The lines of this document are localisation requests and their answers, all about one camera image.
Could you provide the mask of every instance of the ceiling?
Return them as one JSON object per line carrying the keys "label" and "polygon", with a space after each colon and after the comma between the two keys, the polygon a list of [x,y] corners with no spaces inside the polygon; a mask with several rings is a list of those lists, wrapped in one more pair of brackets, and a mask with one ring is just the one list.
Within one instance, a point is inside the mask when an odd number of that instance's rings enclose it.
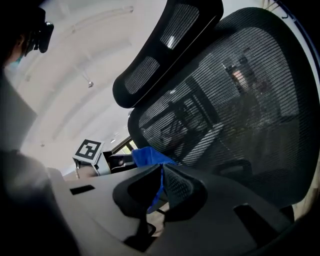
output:
{"label": "ceiling", "polygon": [[[113,82],[148,39],[166,2],[51,0],[43,6],[46,20],[54,23],[49,49],[45,54],[30,52],[9,76],[37,114],[23,153],[65,174],[74,168],[72,156],[84,139],[103,141],[103,150],[110,150],[129,136],[130,109],[116,104]],[[223,0],[223,17],[261,4],[261,0]],[[281,8],[273,12],[285,15]],[[317,74],[293,20],[283,21],[296,34]]]}

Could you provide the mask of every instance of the black mesh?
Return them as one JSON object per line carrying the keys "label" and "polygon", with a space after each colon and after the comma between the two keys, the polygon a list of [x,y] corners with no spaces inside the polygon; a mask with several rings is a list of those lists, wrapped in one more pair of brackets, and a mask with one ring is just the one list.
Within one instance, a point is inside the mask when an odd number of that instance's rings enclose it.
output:
{"label": "black mesh", "polygon": [[199,16],[198,8],[178,3],[160,41],[168,48],[174,49]]}
{"label": "black mesh", "polygon": [[136,67],[132,74],[125,80],[124,85],[130,94],[135,94],[159,68],[159,63],[152,57],[145,59]]}
{"label": "black mesh", "polygon": [[168,0],[152,34],[131,65],[115,80],[113,96],[123,108],[143,104],[144,95],[208,25],[223,14],[221,0]]}
{"label": "black mesh", "polygon": [[238,181],[279,207],[296,203],[319,153],[319,98],[299,42],[278,17],[258,8],[206,30],[190,55],[206,42],[134,109],[131,137],[138,147],[150,145],[178,164],[218,175],[219,165],[249,161],[252,172],[236,175]]}
{"label": "black mesh", "polygon": [[169,169],[165,171],[163,185],[171,208],[179,205],[192,193],[192,184]]}

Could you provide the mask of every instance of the mesh chair back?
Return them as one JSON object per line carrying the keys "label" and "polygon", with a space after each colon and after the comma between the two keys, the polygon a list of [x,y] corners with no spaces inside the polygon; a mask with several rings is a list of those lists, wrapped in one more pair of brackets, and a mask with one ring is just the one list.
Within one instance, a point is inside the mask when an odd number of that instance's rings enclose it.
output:
{"label": "mesh chair back", "polygon": [[305,196],[319,154],[319,98],[308,59],[280,18],[260,8],[232,13],[158,84],[128,121],[139,148],[230,177],[279,208]]}

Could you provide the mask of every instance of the vr headset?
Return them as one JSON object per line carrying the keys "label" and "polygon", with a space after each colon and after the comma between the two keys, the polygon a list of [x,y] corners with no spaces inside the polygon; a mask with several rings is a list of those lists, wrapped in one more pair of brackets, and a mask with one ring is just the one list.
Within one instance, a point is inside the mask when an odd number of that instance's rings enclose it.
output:
{"label": "vr headset", "polygon": [[39,50],[45,53],[48,50],[50,38],[54,31],[54,25],[46,21],[46,11],[36,8],[32,15],[31,31],[26,41],[24,56],[32,50]]}

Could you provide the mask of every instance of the white ceiling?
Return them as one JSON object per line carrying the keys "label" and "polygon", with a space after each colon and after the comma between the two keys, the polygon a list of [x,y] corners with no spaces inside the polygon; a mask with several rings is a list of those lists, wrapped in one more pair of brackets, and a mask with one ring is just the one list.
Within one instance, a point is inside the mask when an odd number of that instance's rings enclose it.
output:
{"label": "white ceiling", "polygon": [[[72,156],[84,139],[104,141],[104,150],[110,150],[129,135],[130,109],[115,103],[112,85],[148,39],[166,2],[50,0],[43,7],[46,20],[54,23],[49,49],[45,54],[30,52],[10,76],[37,113],[23,153],[66,173],[72,170]],[[225,17],[240,8],[262,7],[262,1],[223,0],[223,5]],[[281,8],[273,12],[285,16]],[[317,74],[293,20],[283,21],[295,33]],[[85,78],[93,81],[92,88]]]}

